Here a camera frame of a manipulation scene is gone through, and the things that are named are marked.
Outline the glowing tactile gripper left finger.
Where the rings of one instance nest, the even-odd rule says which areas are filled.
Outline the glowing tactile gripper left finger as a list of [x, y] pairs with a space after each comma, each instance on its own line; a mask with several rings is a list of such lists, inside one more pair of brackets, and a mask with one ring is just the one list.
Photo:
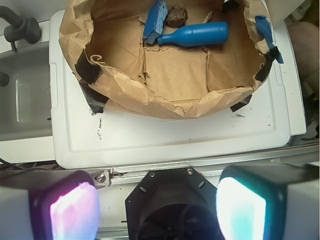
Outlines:
[[2, 240], [93, 240], [99, 223], [99, 194], [88, 172], [0, 173]]

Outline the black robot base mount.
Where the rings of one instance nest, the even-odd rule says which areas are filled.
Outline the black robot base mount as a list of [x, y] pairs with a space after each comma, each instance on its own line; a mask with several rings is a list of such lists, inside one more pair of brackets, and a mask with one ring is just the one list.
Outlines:
[[217, 187], [192, 167], [150, 170], [125, 199], [131, 240], [223, 240]]

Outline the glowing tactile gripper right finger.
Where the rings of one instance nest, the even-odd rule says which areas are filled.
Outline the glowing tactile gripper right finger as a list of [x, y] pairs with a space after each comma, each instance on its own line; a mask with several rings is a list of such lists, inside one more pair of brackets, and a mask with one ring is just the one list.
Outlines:
[[220, 175], [216, 212], [227, 240], [318, 240], [320, 168], [229, 165]]

